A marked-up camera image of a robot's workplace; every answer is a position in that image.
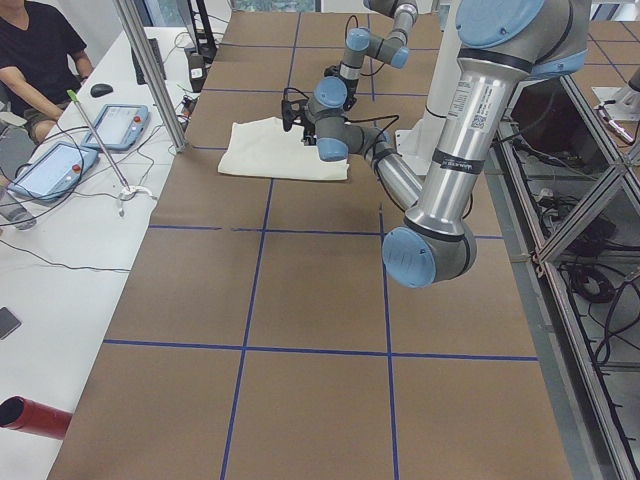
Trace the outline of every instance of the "white towel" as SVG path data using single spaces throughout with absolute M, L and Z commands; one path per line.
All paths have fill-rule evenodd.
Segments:
M 303 128 L 282 129 L 282 120 L 271 117 L 250 123 L 234 123 L 227 152 L 218 172 L 250 177 L 297 180 L 346 180 L 346 160 L 323 162 L 316 147 L 302 142 Z

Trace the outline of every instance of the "computer mouse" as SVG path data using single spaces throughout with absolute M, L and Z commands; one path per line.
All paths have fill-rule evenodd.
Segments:
M 90 93 L 93 98 L 102 97 L 107 93 L 113 92 L 113 87 L 106 83 L 96 83 L 93 87 L 91 87 Z

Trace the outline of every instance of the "shorts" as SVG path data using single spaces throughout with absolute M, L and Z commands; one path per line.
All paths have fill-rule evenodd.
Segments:
M 58 103 L 57 106 L 61 110 L 64 110 L 69 106 L 70 103 L 71 103 L 71 100 Z M 40 122 L 44 122 L 46 120 L 53 120 L 52 118 L 49 118 L 47 115 L 45 115 L 39 110 L 36 110 L 35 108 L 27 108 L 22 113 L 22 117 L 27 121 L 24 128 L 27 130 L 27 133 L 29 134 L 29 138 L 33 141 L 33 143 L 36 143 L 36 144 L 38 142 L 36 141 L 34 127 Z

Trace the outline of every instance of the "smartphone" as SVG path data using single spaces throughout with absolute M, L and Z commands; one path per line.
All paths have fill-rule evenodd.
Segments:
M 0 340 L 4 340 L 18 328 L 22 322 L 7 307 L 0 308 Z

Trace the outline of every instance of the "robotic arm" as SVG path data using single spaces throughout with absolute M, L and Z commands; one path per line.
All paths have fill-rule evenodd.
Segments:
M 366 30 L 352 30 L 340 75 L 323 79 L 299 114 L 317 139 L 322 160 L 362 155 L 406 209 L 405 226 L 390 232 L 383 245 L 385 265 L 396 281 L 425 287 L 471 268 L 476 243 L 462 215 L 509 98 L 522 80 L 582 67 L 590 5 L 589 0 L 462 0 L 456 18 L 462 76 L 422 184 L 383 132 L 345 123 L 364 55 L 402 67 L 409 20 L 415 21 L 413 1 L 365 0 L 365 6 L 393 16 L 400 32 L 394 29 L 390 40 L 378 40 Z

